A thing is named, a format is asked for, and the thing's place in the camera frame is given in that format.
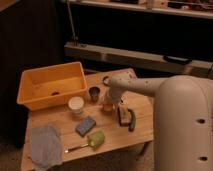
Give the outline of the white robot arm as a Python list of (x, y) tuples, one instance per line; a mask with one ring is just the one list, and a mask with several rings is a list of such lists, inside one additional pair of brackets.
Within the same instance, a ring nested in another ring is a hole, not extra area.
[(124, 92), (154, 98), (155, 171), (213, 171), (213, 80), (188, 75), (109, 78), (105, 99), (117, 104)]

